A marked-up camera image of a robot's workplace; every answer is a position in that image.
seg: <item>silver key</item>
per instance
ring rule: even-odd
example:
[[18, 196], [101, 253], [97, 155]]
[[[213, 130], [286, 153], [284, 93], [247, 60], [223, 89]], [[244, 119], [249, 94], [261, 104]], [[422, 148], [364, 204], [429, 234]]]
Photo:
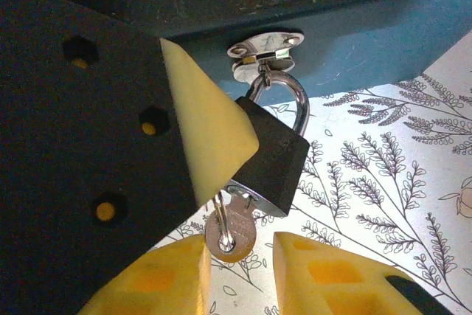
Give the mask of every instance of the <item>silver key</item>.
[[241, 261], [251, 252], [256, 242], [256, 224], [252, 217], [254, 204], [251, 198], [232, 194], [231, 202], [225, 206], [220, 193], [213, 199], [215, 211], [205, 226], [205, 241], [208, 250], [217, 259], [227, 263]]

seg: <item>black padlock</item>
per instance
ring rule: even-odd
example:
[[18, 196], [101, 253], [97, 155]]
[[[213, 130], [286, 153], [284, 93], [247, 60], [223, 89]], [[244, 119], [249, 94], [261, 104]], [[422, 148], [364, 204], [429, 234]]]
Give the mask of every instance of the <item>black padlock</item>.
[[[270, 84], [288, 87], [296, 98], [297, 114], [293, 129], [256, 104], [266, 89], [267, 76], [270, 77]], [[308, 96], [291, 75], [272, 71], [260, 75], [252, 83], [246, 97], [240, 97], [236, 103], [251, 120], [260, 147], [236, 172], [226, 190], [249, 194], [259, 210], [284, 217], [290, 211], [310, 147], [302, 136], [310, 116]]]

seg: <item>patterned background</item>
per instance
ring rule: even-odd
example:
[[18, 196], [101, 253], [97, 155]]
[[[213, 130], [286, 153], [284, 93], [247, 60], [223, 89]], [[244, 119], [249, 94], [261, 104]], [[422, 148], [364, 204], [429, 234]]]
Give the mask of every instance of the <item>patterned background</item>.
[[[412, 81], [310, 99], [311, 148], [291, 213], [256, 211], [253, 253], [213, 259], [209, 314], [279, 314], [275, 231], [395, 264], [455, 314], [472, 314], [471, 57], [472, 32]], [[267, 109], [294, 120], [294, 103]], [[202, 233], [210, 208], [157, 246]]]

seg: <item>padlock shackle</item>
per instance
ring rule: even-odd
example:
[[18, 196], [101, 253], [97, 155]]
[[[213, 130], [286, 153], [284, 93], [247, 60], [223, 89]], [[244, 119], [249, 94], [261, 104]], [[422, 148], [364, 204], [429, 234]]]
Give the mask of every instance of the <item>padlock shackle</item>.
[[[305, 89], [297, 79], [292, 77], [290, 74], [279, 70], [271, 71], [270, 83], [280, 84], [287, 87], [295, 97], [296, 117], [293, 130], [300, 136], [303, 136], [307, 129], [308, 118], [310, 116], [310, 102]], [[261, 74], [252, 82], [251, 88], [248, 90], [246, 97], [257, 103], [265, 90], [266, 81], [264, 80], [264, 74]]]

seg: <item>padlock body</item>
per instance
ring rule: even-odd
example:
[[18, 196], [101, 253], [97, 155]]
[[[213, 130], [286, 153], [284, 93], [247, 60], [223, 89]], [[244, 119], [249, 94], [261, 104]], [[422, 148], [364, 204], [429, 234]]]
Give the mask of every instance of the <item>padlock body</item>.
[[254, 205], [269, 215], [288, 215], [302, 174], [309, 143], [285, 123], [246, 97], [236, 103], [247, 113], [259, 150], [229, 182], [251, 191]]

